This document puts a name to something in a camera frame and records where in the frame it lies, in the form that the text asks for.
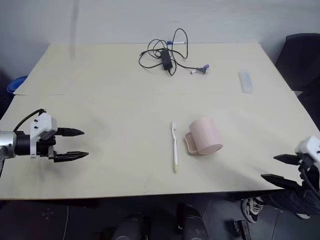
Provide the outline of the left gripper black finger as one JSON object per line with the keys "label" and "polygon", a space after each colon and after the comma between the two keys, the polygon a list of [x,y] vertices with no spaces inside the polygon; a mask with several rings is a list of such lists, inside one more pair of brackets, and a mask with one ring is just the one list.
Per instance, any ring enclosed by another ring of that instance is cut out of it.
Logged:
{"label": "left gripper black finger", "polygon": [[53,154],[54,163],[71,162],[88,156],[88,152],[83,151],[68,151],[66,153],[56,153]]}
{"label": "left gripper black finger", "polygon": [[63,136],[63,137],[75,137],[84,135],[85,133],[79,129],[75,128],[66,128],[66,127],[58,127],[56,131],[57,136]]}

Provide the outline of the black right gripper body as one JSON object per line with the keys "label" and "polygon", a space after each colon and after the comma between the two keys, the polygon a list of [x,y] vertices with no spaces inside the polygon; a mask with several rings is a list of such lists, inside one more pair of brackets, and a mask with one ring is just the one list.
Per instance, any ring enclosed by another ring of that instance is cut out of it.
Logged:
{"label": "black right gripper body", "polygon": [[300,164],[298,170],[303,184],[311,190],[317,198],[320,197],[320,174],[315,166],[315,161],[308,154],[298,154]]}

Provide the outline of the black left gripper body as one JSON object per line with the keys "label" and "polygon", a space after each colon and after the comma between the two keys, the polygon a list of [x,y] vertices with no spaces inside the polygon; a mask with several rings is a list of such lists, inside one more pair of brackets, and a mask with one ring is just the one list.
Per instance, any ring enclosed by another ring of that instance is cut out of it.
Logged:
{"label": "black left gripper body", "polygon": [[39,157],[47,157],[50,160],[56,160],[57,152],[54,150],[56,145],[56,137],[53,135],[48,139],[40,139],[36,143],[36,155]]}

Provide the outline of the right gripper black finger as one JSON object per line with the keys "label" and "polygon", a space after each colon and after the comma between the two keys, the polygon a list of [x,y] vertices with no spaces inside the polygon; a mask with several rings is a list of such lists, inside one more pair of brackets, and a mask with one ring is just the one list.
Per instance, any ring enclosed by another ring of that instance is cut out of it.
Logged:
{"label": "right gripper black finger", "polygon": [[304,188],[301,185],[299,185],[296,181],[286,179],[283,176],[275,174],[261,174],[260,176],[267,182],[286,190],[304,190]]}
{"label": "right gripper black finger", "polygon": [[297,155],[292,155],[292,154],[280,154],[280,155],[274,156],[273,158],[282,163],[285,163],[288,165],[294,165],[294,166],[298,166],[301,161],[301,159]]}

